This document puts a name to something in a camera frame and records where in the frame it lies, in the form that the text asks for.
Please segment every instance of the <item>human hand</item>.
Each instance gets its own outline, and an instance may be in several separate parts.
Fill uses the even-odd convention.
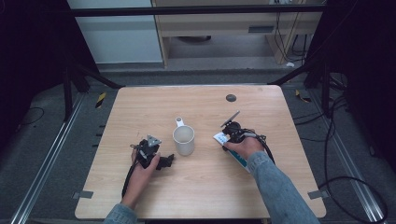
[[[131,158],[132,162],[134,162],[134,158],[136,156],[136,150],[134,149]],[[160,153],[157,153],[155,157],[151,160],[149,167],[146,169],[138,163],[132,172],[131,177],[129,178],[128,189],[125,192],[124,197],[121,200],[122,204],[129,206],[131,209],[136,207],[139,196],[143,193],[146,186],[149,184],[152,173],[160,161]]]
[[[224,146],[235,151],[245,160],[247,160],[251,154],[257,151],[265,151],[262,143],[260,143],[259,140],[254,137],[245,137],[241,143],[226,142],[224,143]]]

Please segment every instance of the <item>white mug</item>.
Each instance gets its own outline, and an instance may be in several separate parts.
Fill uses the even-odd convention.
[[[178,154],[189,156],[194,151],[194,129],[185,125],[181,117],[176,118],[177,127],[173,137]]]

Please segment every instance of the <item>human arm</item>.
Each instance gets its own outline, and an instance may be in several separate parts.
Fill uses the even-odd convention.
[[[224,146],[247,160],[273,223],[319,223],[291,180],[274,165],[257,139],[247,137],[240,144]]]
[[[136,150],[132,154],[132,163],[134,163]],[[160,155],[157,154],[151,161],[148,168],[144,169],[141,164],[137,164],[132,172],[132,175],[128,182],[128,188],[125,192],[120,203],[116,204],[110,213],[107,215],[105,222],[106,224],[121,223],[121,224],[133,224],[137,221],[137,215],[134,212],[139,196],[142,194],[146,186],[148,185],[152,173],[160,161]]]

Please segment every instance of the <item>finger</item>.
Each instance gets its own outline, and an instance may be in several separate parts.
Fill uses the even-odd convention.
[[[157,168],[158,163],[160,162],[161,153],[157,153],[154,158],[152,158],[147,169],[155,170]]]
[[[237,151],[239,149],[239,144],[236,143],[231,143],[231,142],[226,142],[224,143],[224,146],[227,147],[230,150]]]
[[[132,150],[132,154],[131,154],[131,159],[132,159],[132,163],[134,163],[134,158],[136,158],[136,149]]]

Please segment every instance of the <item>black pole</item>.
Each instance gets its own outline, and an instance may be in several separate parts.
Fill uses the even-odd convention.
[[[125,87],[123,85],[119,85],[119,84],[117,84],[115,82],[112,82],[112,81],[108,80],[107,78],[100,76],[99,74],[94,73],[93,71],[91,71],[90,69],[82,66],[81,64],[76,64],[76,69],[81,71],[81,72],[83,72],[83,73],[85,73],[87,76],[93,77],[96,80],[104,83],[105,85],[107,85],[110,88],[120,89],[122,87]]]
[[[329,98],[330,98],[330,71],[329,65],[323,62],[323,75],[322,75],[322,95],[321,106],[326,117],[330,118]]]
[[[68,121],[73,112],[72,87],[68,68],[63,73],[64,77],[64,121]]]
[[[47,11],[73,17],[147,16],[182,14],[227,14],[227,13],[275,13],[275,12],[323,12],[325,4],[314,5],[251,5],[251,6],[199,6],[199,7],[122,7],[85,8]]]

